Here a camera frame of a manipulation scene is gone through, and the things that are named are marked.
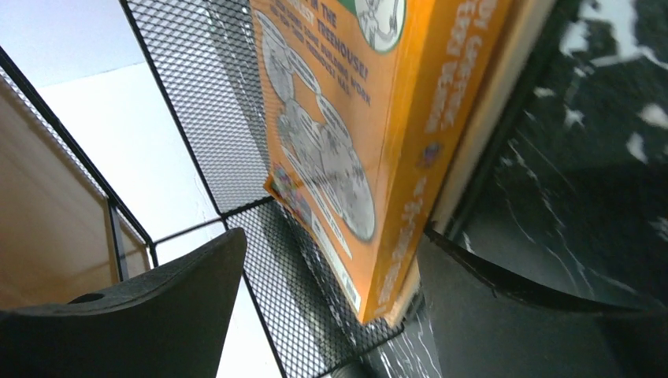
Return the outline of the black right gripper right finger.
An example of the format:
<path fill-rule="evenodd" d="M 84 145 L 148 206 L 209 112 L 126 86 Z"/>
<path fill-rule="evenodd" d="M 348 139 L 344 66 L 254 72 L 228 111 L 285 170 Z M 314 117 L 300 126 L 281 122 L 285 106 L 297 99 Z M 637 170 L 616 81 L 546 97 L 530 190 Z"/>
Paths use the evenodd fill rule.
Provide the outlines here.
<path fill-rule="evenodd" d="M 557 291 L 424 232 L 417 252 L 445 377 L 664 377 L 667 311 Z"/>

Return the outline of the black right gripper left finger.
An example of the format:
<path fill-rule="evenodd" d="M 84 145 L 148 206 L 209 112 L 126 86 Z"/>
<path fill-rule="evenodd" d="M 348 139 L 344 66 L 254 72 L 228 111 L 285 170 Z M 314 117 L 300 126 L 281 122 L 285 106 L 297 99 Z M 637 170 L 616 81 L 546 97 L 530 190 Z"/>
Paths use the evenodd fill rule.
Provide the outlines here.
<path fill-rule="evenodd" d="M 2 376 L 216 376 L 246 252 L 233 228 L 69 303 L 2 311 Z"/>

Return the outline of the orange small treehouse book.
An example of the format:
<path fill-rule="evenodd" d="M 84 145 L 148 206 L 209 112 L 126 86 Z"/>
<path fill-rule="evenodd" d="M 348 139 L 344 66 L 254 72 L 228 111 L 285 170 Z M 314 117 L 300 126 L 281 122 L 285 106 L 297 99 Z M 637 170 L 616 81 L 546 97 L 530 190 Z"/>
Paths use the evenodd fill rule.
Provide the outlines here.
<path fill-rule="evenodd" d="M 362 323 L 393 307 L 515 1 L 253 1 L 267 190 Z"/>

